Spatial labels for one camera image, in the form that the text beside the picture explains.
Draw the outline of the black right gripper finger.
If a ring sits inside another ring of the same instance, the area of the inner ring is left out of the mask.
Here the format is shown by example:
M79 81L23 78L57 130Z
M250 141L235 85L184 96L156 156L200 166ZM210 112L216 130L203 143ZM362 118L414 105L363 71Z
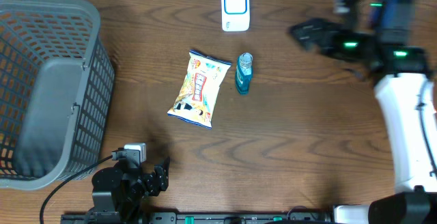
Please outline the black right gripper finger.
M313 46L327 48L337 32L338 24L323 18L312 18L289 28L291 37L305 51L310 51Z
M358 26L360 0L335 0L334 13L340 15L344 29L356 29Z

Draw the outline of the teal mouthwash bottle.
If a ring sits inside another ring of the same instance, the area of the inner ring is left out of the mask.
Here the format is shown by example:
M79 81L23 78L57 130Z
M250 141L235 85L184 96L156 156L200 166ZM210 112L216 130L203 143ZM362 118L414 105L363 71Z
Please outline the teal mouthwash bottle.
M235 84L240 95L249 92L250 82L253 76L253 56L250 53L243 53L237 59Z

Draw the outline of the snack bag with red label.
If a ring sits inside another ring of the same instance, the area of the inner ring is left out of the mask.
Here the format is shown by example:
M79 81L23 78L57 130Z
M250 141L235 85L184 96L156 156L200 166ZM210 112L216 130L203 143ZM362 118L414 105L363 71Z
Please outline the snack bag with red label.
M231 63L195 50L189 55L184 82L167 115L211 129L216 99Z

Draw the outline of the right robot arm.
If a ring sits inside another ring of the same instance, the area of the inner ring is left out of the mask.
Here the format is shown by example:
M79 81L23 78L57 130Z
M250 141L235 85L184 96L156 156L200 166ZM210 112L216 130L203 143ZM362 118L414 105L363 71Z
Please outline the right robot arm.
M377 0L369 33L360 33L358 3L339 0L340 23L312 18L290 27L305 50L363 65L373 83L389 137L395 192L368 205L339 205L333 223L436 222L436 110L427 53L410 46L414 0Z

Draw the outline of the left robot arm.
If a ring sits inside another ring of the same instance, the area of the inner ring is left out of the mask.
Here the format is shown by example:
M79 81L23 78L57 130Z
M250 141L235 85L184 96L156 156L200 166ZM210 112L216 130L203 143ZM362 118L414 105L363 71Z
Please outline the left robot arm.
M138 156L125 156L118 158L113 167L98 171L92 178L94 207L84 222L149 223L150 216L142 207L143 199L167 190L170 162L166 158L146 173Z

